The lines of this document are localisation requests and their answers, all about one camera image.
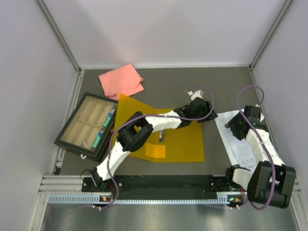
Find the printed paper sheet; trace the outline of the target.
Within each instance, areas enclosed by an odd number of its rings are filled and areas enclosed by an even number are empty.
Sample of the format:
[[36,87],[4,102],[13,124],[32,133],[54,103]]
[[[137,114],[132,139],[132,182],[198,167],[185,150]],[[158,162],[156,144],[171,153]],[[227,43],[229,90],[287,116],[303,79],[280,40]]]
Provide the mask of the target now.
[[253,172],[257,166],[257,162],[248,142],[245,139],[241,141],[238,140],[233,136],[229,128],[225,128],[225,124],[238,113],[238,110],[218,113],[215,123],[231,164],[239,165],[240,167],[247,168]]

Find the yellow plastic folder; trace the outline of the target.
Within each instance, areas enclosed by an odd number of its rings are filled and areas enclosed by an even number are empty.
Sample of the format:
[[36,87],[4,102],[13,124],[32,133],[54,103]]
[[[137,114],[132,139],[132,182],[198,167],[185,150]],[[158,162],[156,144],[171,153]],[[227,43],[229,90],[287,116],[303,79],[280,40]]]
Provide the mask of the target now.
[[[146,114],[163,114],[171,111],[157,109],[120,94],[114,129],[126,123],[135,112]],[[204,143],[202,125],[196,121],[180,129],[167,129],[164,141],[159,141],[159,132],[150,135],[144,146],[130,156],[157,163],[204,162]]]

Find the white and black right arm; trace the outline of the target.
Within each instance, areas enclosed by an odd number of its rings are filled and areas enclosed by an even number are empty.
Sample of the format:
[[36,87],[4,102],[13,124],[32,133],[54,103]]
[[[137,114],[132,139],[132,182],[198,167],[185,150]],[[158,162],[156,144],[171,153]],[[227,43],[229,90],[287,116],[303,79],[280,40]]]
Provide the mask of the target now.
[[233,137],[248,144],[257,165],[253,170],[240,165],[227,168],[224,183],[232,191],[241,186],[251,203],[287,208],[296,170],[279,157],[261,117],[260,107],[247,105],[225,124]]

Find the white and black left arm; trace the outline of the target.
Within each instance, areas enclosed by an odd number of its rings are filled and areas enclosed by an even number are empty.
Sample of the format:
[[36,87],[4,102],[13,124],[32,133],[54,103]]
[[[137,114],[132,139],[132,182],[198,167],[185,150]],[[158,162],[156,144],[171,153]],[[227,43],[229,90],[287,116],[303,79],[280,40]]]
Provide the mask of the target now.
[[187,127],[191,122],[203,123],[217,118],[210,101],[200,97],[189,105],[173,109],[163,114],[134,113],[126,123],[114,131],[111,139],[117,135],[114,144],[109,144],[106,158],[91,172],[92,185],[99,191],[109,186],[109,179],[115,170],[132,152],[139,150],[154,132],[165,129]]

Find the metal folder clip mechanism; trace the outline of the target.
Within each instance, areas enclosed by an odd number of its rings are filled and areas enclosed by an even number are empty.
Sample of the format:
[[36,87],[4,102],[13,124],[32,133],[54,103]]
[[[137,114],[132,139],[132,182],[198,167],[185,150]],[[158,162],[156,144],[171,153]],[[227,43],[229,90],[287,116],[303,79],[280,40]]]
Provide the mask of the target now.
[[159,142],[165,142],[165,130],[160,130],[158,135]]

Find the pink folded cloth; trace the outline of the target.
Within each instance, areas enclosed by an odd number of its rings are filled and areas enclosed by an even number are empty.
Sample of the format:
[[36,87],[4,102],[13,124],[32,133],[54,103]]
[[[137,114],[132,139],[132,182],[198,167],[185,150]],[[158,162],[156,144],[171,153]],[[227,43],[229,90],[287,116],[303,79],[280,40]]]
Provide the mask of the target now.
[[99,81],[105,96],[117,101],[120,94],[131,96],[144,90],[143,78],[132,64],[99,75]]

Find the black framed wooden tray box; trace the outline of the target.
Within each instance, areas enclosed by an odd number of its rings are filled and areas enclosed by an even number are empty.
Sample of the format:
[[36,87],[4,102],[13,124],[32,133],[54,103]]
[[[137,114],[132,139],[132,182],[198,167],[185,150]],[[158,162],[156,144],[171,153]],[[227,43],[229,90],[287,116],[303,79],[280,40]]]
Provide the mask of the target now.
[[105,157],[113,133],[118,101],[86,92],[54,143],[100,162]]

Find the aluminium frame rail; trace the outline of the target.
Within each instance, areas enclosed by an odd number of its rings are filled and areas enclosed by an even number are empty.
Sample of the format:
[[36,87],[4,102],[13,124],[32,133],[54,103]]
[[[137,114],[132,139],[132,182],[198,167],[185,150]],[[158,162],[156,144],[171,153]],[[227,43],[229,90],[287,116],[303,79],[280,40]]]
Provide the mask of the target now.
[[[77,73],[76,80],[74,82],[73,91],[69,98],[69,104],[67,107],[67,111],[65,113],[64,120],[62,122],[62,127],[69,120],[70,115],[74,111],[77,102],[78,96],[80,93],[81,85],[84,78],[85,69],[81,69]],[[63,160],[65,157],[65,150],[56,146],[55,154],[54,154],[54,162],[52,166],[52,171],[50,174],[43,175],[40,187],[38,190],[38,194],[41,193],[58,193],[60,194],[64,192],[74,192],[73,185],[76,185],[75,181],[78,179],[77,175],[61,175],[61,169],[63,165]]]

